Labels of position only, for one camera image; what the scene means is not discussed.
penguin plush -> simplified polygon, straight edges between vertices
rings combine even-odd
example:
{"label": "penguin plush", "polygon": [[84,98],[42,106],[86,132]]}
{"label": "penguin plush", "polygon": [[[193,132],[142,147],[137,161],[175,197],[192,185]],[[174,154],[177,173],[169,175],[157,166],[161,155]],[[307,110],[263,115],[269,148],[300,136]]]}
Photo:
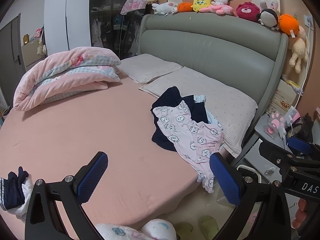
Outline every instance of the penguin plush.
{"label": "penguin plush", "polygon": [[257,14],[257,20],[262,26],[267,26],[272,30],[277,29],[278,15],[273,9],[263,9]]}

white wardrobe door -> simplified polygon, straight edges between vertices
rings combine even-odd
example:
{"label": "white wardrobe door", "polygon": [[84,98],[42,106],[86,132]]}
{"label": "white wardrobe door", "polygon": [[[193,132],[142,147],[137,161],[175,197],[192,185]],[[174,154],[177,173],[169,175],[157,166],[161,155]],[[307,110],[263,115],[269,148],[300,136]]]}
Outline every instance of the white wardrobe door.
{"label": "white wardrobe door", "polygon": [[66,0],[44,0],[44,35],[48,55],[69,50]]}
{"label": "white wardrobe door", "polygon": [[67,0],[66,15],[69,49],[90,47],[89,0]]}

white pillowcase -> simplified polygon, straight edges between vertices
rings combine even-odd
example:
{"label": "white pillowcase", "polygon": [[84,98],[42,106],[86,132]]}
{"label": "white pillowcase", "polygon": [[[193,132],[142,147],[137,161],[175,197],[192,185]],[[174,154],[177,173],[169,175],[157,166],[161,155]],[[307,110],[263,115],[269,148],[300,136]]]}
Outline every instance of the white pillowcase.
{"label": "white pillowcase", "polygon": [[205,95],[205,107],[222,124],[225,149],[233,157],[241,153],[241,143],[257,109],[257,103],[245,93],[184,67],[139,88],[159,97],[176,86],[182,97]]}
{"label": "white pillowcase", "polygon": [[150,54],[141,54],[121,60],[121,65],[117,68],[126,73],[134,82],[148,84],[158,77],[182,68],[182,66]]}

orange plush toy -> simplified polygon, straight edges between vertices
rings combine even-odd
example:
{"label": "orange plush toy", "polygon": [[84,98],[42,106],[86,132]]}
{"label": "orange plush toy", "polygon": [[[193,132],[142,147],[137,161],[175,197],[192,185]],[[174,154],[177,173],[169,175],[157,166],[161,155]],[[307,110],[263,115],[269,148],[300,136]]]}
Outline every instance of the orange plush toy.
{"label": "orange plush toy", "polygon": [[190,3],[190,2],[179,3],[178,12],[193,12],[191,5],[193,5],[193,3]]}
{"label": "orange plush toy", "polygon": [[279,17],[279,27],[281,31],[289,36],[291,36],[291,30],[293,31],[294,35],[296,35],[299,31],[299,23],[297,19],[289,14],[283,14]]}

charging cable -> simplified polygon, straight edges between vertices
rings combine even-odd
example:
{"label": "charging cable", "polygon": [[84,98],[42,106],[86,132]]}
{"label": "charging cable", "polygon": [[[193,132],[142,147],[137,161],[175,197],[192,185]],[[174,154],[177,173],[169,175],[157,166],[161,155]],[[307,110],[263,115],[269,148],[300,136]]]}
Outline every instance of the charging cable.
{"label": "charging cable", "polygon": [[309,63],[310,63],[310,31],[311,31],[311,25],[312,25],[310,18],[308,18],[308,22],[309,22],[309,24],[310,24],[310,27],[309,27],[309,33],[308,33],[309,46],[308,46],[308,61],[307,61],[307,67],[306,67],[306,68],[307,68],[307,69],[306,69],[306,76],[305,76],[305,78],[304,78],[302,87],[301,87],[301,89],[300,89],[300,94],[299,94],[298,100],[297,100],[294,108],[296,108],[297,105],[298,105],[298,103],[299,103],[299,100],[300,100],[300,97],[301,97],[301,94],[302,94],[302,89],[303,89],[304,83],[305,83],[306,80],[307,80],[307,75],[308,75],[308,70],[309,70]]}
{"label": "charging cable", "polygon": [[288,139],[287,145],[286,145],[286,147],[285,147],[285,150],[287,149],[288,144],[289,144],[289,139]]}

